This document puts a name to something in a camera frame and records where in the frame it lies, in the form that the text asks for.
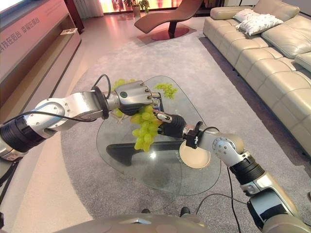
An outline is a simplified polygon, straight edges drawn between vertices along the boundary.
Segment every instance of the grape bunch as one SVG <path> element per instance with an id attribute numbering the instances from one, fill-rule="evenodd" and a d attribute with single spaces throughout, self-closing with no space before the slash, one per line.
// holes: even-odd
<path id="1" fill-rule="evenodd" d="M 118 79 L 117 81 L 115 81 L 113 83 L 111 91 L 114 91 L 118 86 L 121 86 L 121 85 L 126 84 L 126 83 L 132 83 L 132 82 L 135 82 L 135 79 L 130 79 L 130 81 L 127 81 L 125 79 Z M 121 118 L 123 116 L 123 112 L 121 112 L 119 108 L 113 110 L 113 114 L 119 118 Z"/>
<path id="2" fill-rule="evenodd" d="M 158 83 L 155 89 L 162 89 L 164 96 L 171 100 L 175 98 L 175 93 L 177 92 L 177 88 L 173 88 L 173 85 L 170 83 Z"/>
<path id="3" fill-rule="evenodd" d="M 139 113 L 131 117 L 131 122 L 139 124 L 140 128 L 133 130 L 133 136 L 137 137 L 134 148 L 136 150 L 142 149 L 144 152 L 150 150 L 150 145 L 154 142 L 154 137 L 157 135 L 157 128 L 161 125 L 153 112 L 151 105 L 144 106 Z"/>

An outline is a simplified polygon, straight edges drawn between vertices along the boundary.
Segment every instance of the white plate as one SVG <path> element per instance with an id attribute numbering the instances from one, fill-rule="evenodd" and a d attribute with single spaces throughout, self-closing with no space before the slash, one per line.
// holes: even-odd
<path id="1" fill-rule="evenodd" d="M 179 155 L 181 160 L 189 167 L 200 169 L 207 167 L 210 163 L 210 152 L 197 147 L 193 149 L 186 146 L 184 141 L 179 148 Z"/>

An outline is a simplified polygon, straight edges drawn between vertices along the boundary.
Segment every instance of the brown chaise lounge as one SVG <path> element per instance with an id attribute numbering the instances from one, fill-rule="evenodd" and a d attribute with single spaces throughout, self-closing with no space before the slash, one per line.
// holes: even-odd
<path id="1" fill-rule="evenodd" d="M 144 33 L 149 33 L 152 29 L 162 23 L 170 22 L 168 32 L 158 36 L 153 36 L 153 39 L 171 39 L 186 34 L 188 28 L 177 28 L 177 22 L 190 19 L 198 11 L 203 0 L 183 0 L 179 7 L 172 12 L 161 12 L 148 14 L 140 18 L 134 24 L 139 30 Z"/>

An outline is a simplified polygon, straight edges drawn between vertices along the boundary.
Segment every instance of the potted plant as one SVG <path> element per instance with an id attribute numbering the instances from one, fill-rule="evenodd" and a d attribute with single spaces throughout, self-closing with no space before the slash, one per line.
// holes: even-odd
<path id="1" fill-rule="evenodd" d="M 140 4 L 138 0 L 124 0 L 124 4 L 132 7 L 134 17 L 140 17 Z"/>
<path id="2" fill-rule="evenodd" d="M 140 4 L 140 7 L 142 8 L 142 10 L 144 10 L 145 11 L 145 13 L 148 13 L 149 12 L 149 2 L 148 2 L 148 0 L 142 0 L 142 1 L 140 1 L 139 2 L 139 4 Z"/>

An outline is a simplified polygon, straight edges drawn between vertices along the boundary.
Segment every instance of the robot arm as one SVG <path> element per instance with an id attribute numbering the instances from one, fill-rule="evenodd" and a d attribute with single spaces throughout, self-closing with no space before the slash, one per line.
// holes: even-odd
<path id="1" fill-rule="evenodd" d="M 244 149 L 243 141 L 215 127 L 186 125 L 181 116 L 155 112 L 162 120 L 162 134 L 186 139 L 186 145 L 215 153 L 235 174 L 242 191 L 250 197 L 247 203 L 257 227 L 264 233 L 310 233 L 292 200 L 276 180 Z"/>
<path id="2" fill-rule="evenodd" d="M 7 161 L 19 159 L 56 132 L 67 130 L 79 121 L 106 119 L 109 111 L 116 108 L 133 115 L 141 106 L 151 103 L 152 93 L 142 81 L 121 85 L 108 98 L 94 86 L 92 90 L 62 99 L 43 100 L 33 111 L 0 126 L 0 158 Z"/>

